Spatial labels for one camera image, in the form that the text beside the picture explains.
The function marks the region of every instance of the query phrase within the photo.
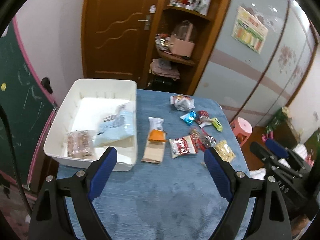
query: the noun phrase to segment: brown door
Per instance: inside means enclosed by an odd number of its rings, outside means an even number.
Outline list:
[[[157,0],[85,0],[82,56],[87,78],[138,81]],[[148,15],[150,27],[145,28]]]

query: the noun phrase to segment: blue tablecloth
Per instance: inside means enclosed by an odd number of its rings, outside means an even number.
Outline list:
[[[149,131],[148,117],[164,119],[167,139],[188,135],[188,126],[170,105],[171,93],[137,90],[138,159],[130,171],[113,171],[93,205],[113,239],[208,239],[222,218],[228,202],[221,198],[206,168],[203,153],[171,158],[166,144],[161,164],[141,162]],[[206,110],[223,125],[205,130],[217,140],[226,139],[236,155],[231,165],[249,175],[246,162],[220,106],[211,99],[197,98],[195,110]],[[78,168],[60,165],[58,179],[71,177]],[[67,206],[76,236],[85,239],[73,204]],[[237,239],[242,239],[249,223],[253,200],[249,202]]]

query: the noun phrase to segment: shelf board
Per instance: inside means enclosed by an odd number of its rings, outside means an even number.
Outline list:
[[[191,11],[189,9],[186,9],[186,8],[182,8],[182,7],[177,7],[177,6],[172,6],[172,5],[168,5],[167,8],[164,8],[163,11],[166,11],[166,10],[178,10],[178,11],[183,11],[183,12],[186,12],[186,13],[190,13],[190,14],[193,14],[193,15],[196,15],[198,17],[201,17],[203,19],[206,19],[208,21],[210,21],[210,19],[208,18],[208,16],[206,15],[203,15],[201,13],[198,13],[196,11]]]
[[[195,66],[196,65],[196,63],[194,61],[192,61],[192,60],[185,60],[185,59],[183,59],[181,57],[165,53],[165,52],[159,50],[158,48],[157,48],[157,51],[158,51],[158,54],[159,54],[159,56],[161,58],[167,59],[169,61],[172,61],[172,62],[175,62],[175,63],[184,64],[184,65],[189,65],[189,66]]]

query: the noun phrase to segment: green chalkboard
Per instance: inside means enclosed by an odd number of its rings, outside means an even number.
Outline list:
[[[33,153],[54,106],[30,73],[12,22],[6,36],[0,38],[0,86],[0,104],[8,116],[21,182],[25,185]],[[8,140],[1,120],[0,170],[14,178]]]

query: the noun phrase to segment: blue gripper pad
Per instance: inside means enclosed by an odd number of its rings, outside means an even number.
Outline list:
[[[95,175],[90,181],[90,190],[88,198],[93,201],[96,197],[99,197],[109,176],[117,163],[117,151],[115,148],[110,147],[111,150],[105,160],[101,163],[100,167],[96,171]]]
[[[230,180],[209,149],[204,152],[204,163],[216,184],[220,196],[226,198],[226,200],[230,202],[233,198]]]
[[[273,139],[267,139],[266,141],[266,147],[279,159],[287,159],[289,158],[289,154],[287,150],[279,143],[277,143]]]

